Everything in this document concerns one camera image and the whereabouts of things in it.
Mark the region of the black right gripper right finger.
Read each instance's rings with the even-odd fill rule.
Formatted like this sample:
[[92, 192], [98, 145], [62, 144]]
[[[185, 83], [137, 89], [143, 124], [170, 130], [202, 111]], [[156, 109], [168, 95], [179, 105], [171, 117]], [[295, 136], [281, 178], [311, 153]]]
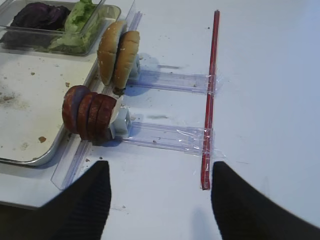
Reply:
[[320, 229], [280, 207], [223, 161], [212, 169], [211, 204], [224, 240], [318, 240]]

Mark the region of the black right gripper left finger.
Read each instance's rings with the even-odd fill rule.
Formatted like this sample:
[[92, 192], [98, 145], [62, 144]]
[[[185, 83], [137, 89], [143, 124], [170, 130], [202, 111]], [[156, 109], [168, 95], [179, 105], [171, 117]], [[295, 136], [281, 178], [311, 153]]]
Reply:
[[0, 229], [2, 240], [99, 240], [111, 206], [110, 166], [97, 161], [40, 208]]

